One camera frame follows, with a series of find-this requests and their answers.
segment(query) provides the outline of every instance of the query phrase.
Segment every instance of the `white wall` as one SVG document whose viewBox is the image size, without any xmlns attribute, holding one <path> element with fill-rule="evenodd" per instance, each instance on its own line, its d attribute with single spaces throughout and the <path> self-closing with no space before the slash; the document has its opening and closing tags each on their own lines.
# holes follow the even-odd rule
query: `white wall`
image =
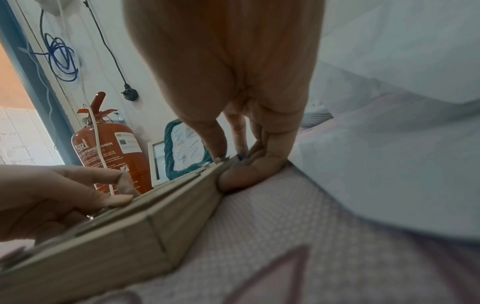
<svg viewBox="0 0 480 304">
<path fill-rule="evenodd" d="M 39 5 L 31 0 L 8 0 L 8 2 L 33 50 L 44 52 L 45 47 L 41 41 L 39 28 L 41 12 Z M 104 91 L 106 100 L 102 108 L 114 108 L 122 113 L 146 153 L 147 142 L 162 138 L 166 124 L 176 116 L 165 103 L 148 66 L 143 62 L 128 36 L 123 21 L 121 0 L 90 0 L 89 2 L 127 82 L 138 91 L 140 99 L 130 102 L 120 94 L 124 90 L 123 81 L 110 54 L 102 44 L 88 9 L 81 0 L 73 1 L 64 12 L 67 31 L 63 29 L 60 17 L 45 14 L 44 32 L 63 38 L 75 50 L 81 63 L 80 74 L 87 99 L 80 81 L 59 84 L 45 58 L 39 58 L 40 64 L 75 130 L 82 127 L 76 114 L 77 110 L 82 108 L 82 104 L 90 102 L 96 92 Z M 234 155 L 228 124 L 224 117 L 220 117 L 219 122 L 227 135 L 228 154 Z M 249 128 L 248 143 L 252 145 L 254 142 Z"/>
</svg>

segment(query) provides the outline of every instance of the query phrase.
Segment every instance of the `hand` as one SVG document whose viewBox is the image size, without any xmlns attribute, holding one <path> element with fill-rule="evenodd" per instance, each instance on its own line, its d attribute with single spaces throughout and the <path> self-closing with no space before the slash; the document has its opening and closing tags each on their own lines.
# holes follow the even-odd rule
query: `hand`
<svg viewBox="0 0 480 304">
<path fill-rule="evenodd" d="M 94 184 L 115 184 L 109 195 Z M 0 242 L 46 240 L 107 206 L 129 204 L 139 193 L 128 173 L 86 167 L 0 165 Z"/>
<path fill-rule="evenodd" d="M 166 101 L 212 157 L 230 123 L 241 166 L 218 180 L 245 188 L 280 171 L 309 97 L 325 0 L 125 0 L 130 36 Z M 246 120 L 256 137 L 249 150 Z"/>
</svg>

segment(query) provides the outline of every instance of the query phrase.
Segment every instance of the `coiled blue cable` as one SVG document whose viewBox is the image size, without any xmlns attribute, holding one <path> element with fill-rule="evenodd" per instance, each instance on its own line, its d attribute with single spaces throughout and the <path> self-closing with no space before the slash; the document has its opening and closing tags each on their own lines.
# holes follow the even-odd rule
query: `coiled blue cable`
<svg viewBox="0 0 480 304">
<path fill-rule="evenodd" d="M 48 64 L 50 66 L 51 72 L 55 75 L 58 80 L 64 82 L 73 82 L 77 80 L 79 77 L 79 69 L 75 65 L 73 54 L 75 52 L 72 48 L 68 47 L 63 41 L 62 38 L 53 37 L 49 33 L 44 33 L 44 14 L 45 12 L 42 10 L 40 13 L 40 34 L 41 39 L 46 47 L 45 53 L 32 53 L 35 55 L 43 55 L 47 56 Z M 66 79 L 57 74 L 54 69 L 54 65 L 58 70 L 60 70 L 63 74 L 71 76 L 71 78 Z"/>
<path fill-rule="evenodd" d="M 200 163 L 193 164 L 187 169 L 184 169 L 181 171 L 174 170 L 175 160 L 174 160 L 174 154 L 173 154 L 174 142 L 172 141 L 172 130 L 174 126 L 179 125 L 181 123 L 182 122 L 180 120 L 175 119 L 169 122 L 165 127 L 165 141 L 164 141 L 165 146 L 163 150 L 165 152 L 165 173 L 169 180 L 173 180 L 178 177 L 181 177 L 182 175 L 185 175 L 187 173 L 190 173 L 197 169 L 202 168 L 207 163 L 210 164 L 213 162 L 212 157 L 210 156 L 210 153 L 205 148 L 203 159 Z"/>
</svg>

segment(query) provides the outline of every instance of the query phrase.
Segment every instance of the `orange fire extinguisher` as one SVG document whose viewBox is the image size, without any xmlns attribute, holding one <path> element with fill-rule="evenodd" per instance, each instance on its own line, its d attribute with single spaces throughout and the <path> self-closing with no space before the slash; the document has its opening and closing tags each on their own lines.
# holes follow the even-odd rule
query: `orange fire extinguisher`
<svg viewBox="0 0 480 304">
<path fill-rule="evenodd" d="M 89 114 L 88 123 L 71 138 L 71 144 L 76 154 L 85 167 L 103 167 L 97 153 L 95 129 L 98 128 L 100 151 L 109 169 L 128 171 L 133 180 L 135 189 L 141 194 L 152 190 L 150 179 L 150 166 L 147 158 L 142 153 L 140 145 L 133 131 L 122 124 L 107 123 L 104 120 L 108 114 L 116 110 L 109 109 L 100 112 L 100 106 L 105 98 L 104 92 L 98 92 L 91 103 L 94 117 L 90 116 L 88 109 L 80 109 L 77 113 Z M 97 190 L 110 193 L 108 185 L 95 185 Z"/>
</svg>

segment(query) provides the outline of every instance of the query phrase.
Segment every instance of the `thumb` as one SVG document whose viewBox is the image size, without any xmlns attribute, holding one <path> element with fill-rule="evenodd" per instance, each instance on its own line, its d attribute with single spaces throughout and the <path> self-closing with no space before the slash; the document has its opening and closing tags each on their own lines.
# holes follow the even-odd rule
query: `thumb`
<svg viewBox="0 0 480 304">
<path fill-rule="evenodd" d="M 225 138 L 224 130 L 216 119 L 201 122 L 180 120 L 197 132 L 210 152 L 212 159 L 227 155 L 227 139 Z"/>
<path fill-rule="evenodd" d="M 80 209 L 96 210 L 108 206 L 124 206 L 133 200 L 132 195 L 109 195 L 56 173 L 43 182 L 48 183 L 48 187 L 42 189 L 42 191 L 48 189 L 46 198 L 69 203 Z"/>
</svg>

